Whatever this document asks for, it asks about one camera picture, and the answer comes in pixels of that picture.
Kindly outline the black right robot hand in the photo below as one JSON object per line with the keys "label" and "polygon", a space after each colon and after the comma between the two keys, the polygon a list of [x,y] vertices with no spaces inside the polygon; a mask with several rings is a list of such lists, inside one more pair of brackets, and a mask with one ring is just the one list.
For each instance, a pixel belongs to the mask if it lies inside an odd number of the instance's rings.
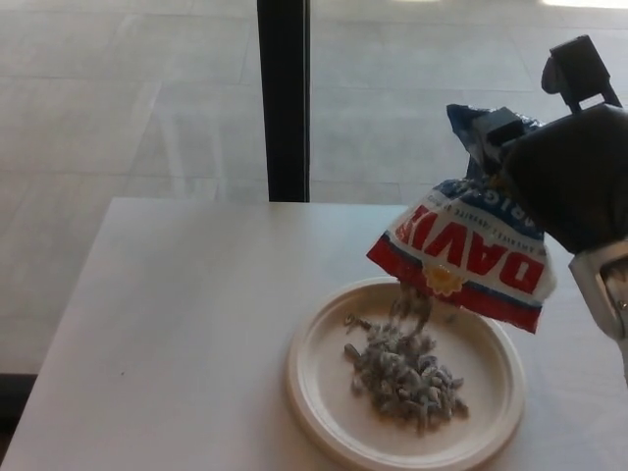
{"label": "black right robot hand", "polygon": [[507,108],[475,119],[482,164],[570,253],[626,239],[627,110],[590,36],[550,50],[542,88],[568,115],[533,130]]}

